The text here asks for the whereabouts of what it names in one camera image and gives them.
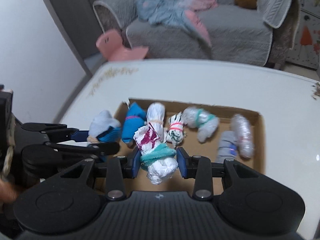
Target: clothing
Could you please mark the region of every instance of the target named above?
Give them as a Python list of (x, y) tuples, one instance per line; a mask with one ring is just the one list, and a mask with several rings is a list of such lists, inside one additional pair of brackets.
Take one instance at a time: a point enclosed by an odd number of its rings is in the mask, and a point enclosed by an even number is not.
[(152, 103), (147, 110), (147, 123), (152, 126), (160, 137), (160, 141), (164, 140), (163, 120), (165, 107), (161, 103)]
[(88, 141), (91, 143), (116, 142), (121, 135), (121, 124), (109, 111), (101, 111), (91, 122)]
[(130, 145), (133, 142), (134, 133), (145, 125), (146, 112), (141, 109), (137, 103), (133, 103), (127, 112), (124, 121), (121, 139), (124, 143)]
[[(134, 133), (133, 138), (141, 152), (142, 162), (148, 161), (142, 163), (142, 167), (148, 169), (147, 178), (150, 179), (150, 182), (158, 185), (171, 178), (178, 168), (178, 163), (173, 158), (175, 150), (169, 149), (166, 144), (161, 143), (157, 132), (150, 125), (140, 127)], [(152, 158), (156, 157), (154, 162), (149, 162), (148, 155)]]
[(180, 28), (211, 46), (209, 33), (195, 12), (216, 8), (217, 0), (136, 0), (135, 5), (140, 20)]

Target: blue gripper pad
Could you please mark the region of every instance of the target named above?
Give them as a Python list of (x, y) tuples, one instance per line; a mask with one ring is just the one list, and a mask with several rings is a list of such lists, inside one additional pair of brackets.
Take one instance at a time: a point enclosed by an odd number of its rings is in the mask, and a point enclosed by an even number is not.
[(178, 162), (181, 176), (185, 178), (187, 176), (187, 165), (186, 165), (186, 160), (183, 157), (180, 148), (177, 148), (177, 162)]
[(132, 178), (137, 177), (141, 162), (140, 162), (141, 152), (140, 150), (137, 151), (137, 154), (133, 158), (133, 165), (132, 165)]
[(88, 137), (88, 132), (89, 131), (87, 130), (76, 131), (74, 134), (71, 135), (70, 139), (75, 142), (86, 142)]

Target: wall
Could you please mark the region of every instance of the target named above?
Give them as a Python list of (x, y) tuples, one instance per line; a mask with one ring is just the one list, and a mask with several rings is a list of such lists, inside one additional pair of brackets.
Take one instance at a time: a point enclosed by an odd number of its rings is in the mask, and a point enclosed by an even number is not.
[(85, 77), (53, 16), (43, 0), (0, 0), (0, 83), (22, 122), (52, 122)]

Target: pink string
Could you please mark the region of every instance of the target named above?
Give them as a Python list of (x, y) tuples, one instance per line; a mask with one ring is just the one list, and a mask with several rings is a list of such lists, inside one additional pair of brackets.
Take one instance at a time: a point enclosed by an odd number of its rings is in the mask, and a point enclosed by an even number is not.
[(128, 119), (133, 119), (133, 118), (141, 118), (141, 117), (137, 116), (137, 115), (129, 115), (125, 119), (128, 120)]
[(175, 122), (175, 123), (172, 123), (172, 124), (170, 125), (169, 131), (170, 131), (170, 130), (178, 130), (178, 131), (183, 132), (183, 129), (181, 129), (181, 128), (178, 128), (178, 127), (172, 127), (173, 125), (176, 125), (176, 124), (180, 124), (180, 125), (182, 125), (182, 126), (183, 126), (183, 123), (181, 123), (181, 122)]

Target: orange stuffed toy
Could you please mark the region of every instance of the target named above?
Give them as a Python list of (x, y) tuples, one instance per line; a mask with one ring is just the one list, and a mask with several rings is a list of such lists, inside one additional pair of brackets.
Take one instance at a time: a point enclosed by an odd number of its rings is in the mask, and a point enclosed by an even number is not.
[(235, 0), (235, 5), (246, 9), (256, 9), (257, 0)]

